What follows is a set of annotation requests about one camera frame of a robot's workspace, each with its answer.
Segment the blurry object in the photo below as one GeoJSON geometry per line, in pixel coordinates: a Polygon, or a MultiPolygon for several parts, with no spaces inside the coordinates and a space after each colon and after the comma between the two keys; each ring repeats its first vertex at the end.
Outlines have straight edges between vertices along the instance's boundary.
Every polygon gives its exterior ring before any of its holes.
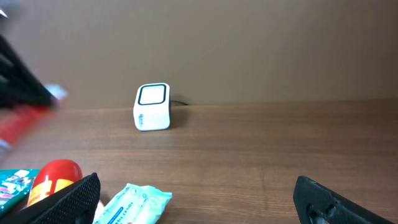
{"type": "Polygon", "coordinates": [[[17,0],[0,0],[0,32],[4,30],[4,26],[9,23],[10,18],[16,17],[19,10],[19,1],[17,0]]]}
{"type": "Polygon", "coordinates": [[[0,224],[92,224],[100,191],[100,180],[92,173],[15,215],[3,218],[0,224]]]}
{"type": "Polygon", "coordinates": [[[20,104],[52,106],[53,96],[0,35],[0,107],[20,104]]]}
{"type": "Polygon", "coordinates": [[[94,224],[154,224],[171,198],[171,193],[162,192],[152,186],[140,187],[127,184],[105,206],[105,211],[94,221],[94,224]]]}
{"type": "MultiPolygon", "coordinates": [[[[18,5],[18,1],[0,0],[0,31],[18,5]]],[[[0,120],[0,152],[10,149],[22,133],[66,95],[59,86],[44,87],[0,35],[0,108],[14,110],[0,120]]]]}
{"type": "Polygon", "coordinates": [[[0,170],[0,217],[24,199],[39,170],[0,170]]]}
{"type": "MultiPolygon", "coordinates": [[[[58,85],[46,85],[46,88],[58,102],[68,95],[58,85]]],[[[52,111],[48,106],[34,105],[19,105],[7,111],[0,119],[0,152],[10,150],[25,132],[42,118],[50,115],[52,111]]]]}
{"type": "Polygon", "coordinates": [[[293,200],[301,224],[392,224],[304,176],[297,179],[293,200]]]}
{"type": "Polygon", "coordinates": [[[59,159],[45,165],[37,175],[30,191],[28,206],[78,182],[82,178],[81,169],[76,162],[59,159]]]}

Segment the black plastic part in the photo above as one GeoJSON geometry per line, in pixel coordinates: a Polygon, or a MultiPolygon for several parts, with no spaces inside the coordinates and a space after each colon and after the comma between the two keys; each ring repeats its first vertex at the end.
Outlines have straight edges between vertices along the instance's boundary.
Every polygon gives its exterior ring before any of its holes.
{"type": "Polygon", "coordinates": [[[92,173],[15,215],[3,218],[0,224],[92,224],[100,190],[100,180],[92,173]]]}
{"type": "Polygon", "coordinates": [[[293,194],[301,224],[391,224],[305,176],[297,179],[293,194]]]}
{"type": "Polygon", "coordinates": [[[0,35],[0,105],[52,106],[52,95],[27,69],[7,40],[0,35]]]}

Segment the red object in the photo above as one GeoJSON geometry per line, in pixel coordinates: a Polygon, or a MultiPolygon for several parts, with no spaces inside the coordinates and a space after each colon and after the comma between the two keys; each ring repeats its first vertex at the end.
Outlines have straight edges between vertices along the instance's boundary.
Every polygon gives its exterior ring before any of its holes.
{"type": "Polygon", "coordinates": [[[69,159],[59,159],[48,163],[35,178],[29,194],[28,206],[79,181],[82,177],[79,165],[69,159]]]}
{"type": "Polygon", "coordinates": [[[51,112],[45,106],[18,106],[0,120],[0,147],[10,149],[35,123],[51,112]]]}

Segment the light blue package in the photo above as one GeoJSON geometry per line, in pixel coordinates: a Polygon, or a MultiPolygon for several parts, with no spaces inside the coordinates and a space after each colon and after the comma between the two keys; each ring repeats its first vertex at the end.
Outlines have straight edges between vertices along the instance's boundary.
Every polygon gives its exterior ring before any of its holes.
{"type": "Polygon", "coordinates": [[[171,198],[171,193],[152,186],[127,184],[105,206],[94,224],[154,224],[171,198]]]}

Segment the wood grain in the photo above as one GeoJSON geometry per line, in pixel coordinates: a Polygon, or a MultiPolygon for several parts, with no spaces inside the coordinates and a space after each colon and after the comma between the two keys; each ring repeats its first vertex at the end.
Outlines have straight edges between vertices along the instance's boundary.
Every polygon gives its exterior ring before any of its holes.
{"type": "Polygon", "coordinates": [[[398,101],[175,106],[172,127],[140,133],[132,109],[61,110],[0,168],[73,159],[104,198],[126,183],[173,192],[159,223],[298,223],[306,175],[398,222],[398,101]]]}

